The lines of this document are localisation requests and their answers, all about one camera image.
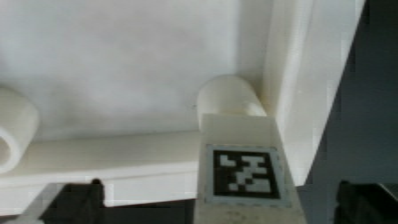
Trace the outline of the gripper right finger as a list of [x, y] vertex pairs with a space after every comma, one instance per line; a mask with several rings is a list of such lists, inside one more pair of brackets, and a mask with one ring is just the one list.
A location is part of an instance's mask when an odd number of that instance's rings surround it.
[[334, 224], [398, 224], [398, 183], [339, 182]]

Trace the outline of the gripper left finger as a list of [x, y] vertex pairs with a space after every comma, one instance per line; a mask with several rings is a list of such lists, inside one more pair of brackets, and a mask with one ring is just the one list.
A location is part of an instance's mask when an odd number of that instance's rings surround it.
[[104, 186], [99, 179], [69, 183], [55, 196], [39, 220], [44, 224], [97, 224], [104, 209]]

